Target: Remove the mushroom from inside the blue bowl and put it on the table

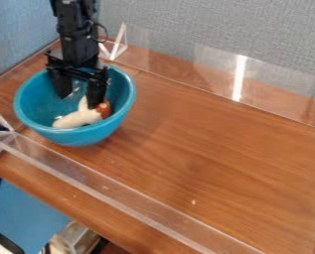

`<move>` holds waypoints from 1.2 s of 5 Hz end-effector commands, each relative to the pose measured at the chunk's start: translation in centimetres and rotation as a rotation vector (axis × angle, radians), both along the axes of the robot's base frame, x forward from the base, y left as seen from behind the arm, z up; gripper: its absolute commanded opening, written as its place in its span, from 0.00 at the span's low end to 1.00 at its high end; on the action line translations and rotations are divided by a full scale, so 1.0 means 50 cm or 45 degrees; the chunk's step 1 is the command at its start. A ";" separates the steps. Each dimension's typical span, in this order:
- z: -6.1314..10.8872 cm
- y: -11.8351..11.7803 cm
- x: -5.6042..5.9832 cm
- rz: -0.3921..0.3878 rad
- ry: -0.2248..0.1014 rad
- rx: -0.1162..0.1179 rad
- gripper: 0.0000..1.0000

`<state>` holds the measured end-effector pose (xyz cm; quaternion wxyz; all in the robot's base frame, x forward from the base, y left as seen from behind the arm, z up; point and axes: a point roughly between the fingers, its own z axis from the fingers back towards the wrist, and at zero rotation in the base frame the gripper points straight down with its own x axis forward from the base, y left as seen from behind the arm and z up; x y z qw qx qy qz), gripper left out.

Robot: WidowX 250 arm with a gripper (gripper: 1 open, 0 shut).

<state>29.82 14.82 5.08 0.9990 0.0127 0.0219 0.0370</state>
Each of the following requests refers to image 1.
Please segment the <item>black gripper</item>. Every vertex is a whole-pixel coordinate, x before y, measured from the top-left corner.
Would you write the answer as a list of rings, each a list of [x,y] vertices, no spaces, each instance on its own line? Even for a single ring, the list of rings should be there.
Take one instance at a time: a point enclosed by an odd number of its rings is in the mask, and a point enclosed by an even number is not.
[[[98,62],[96,34],[86,31],[60,32],[60,49],[47,50],[47,72],[59,98],[72,93],[72,80],[87,82],[87,108],[103,102],[107,68]]]

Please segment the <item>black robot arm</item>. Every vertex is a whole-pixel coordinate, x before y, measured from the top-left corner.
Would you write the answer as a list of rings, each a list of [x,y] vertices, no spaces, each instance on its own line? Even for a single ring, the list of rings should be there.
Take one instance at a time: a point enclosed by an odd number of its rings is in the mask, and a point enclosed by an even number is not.
[[[98,38],[94,21],[96,0],[50,0],[62,50],[47,51],[47,72],[59,98],[72,93],[72,81],[86,83],[86,106],[94,109],[104,100],[108,82],[107,67],[98,60]]]

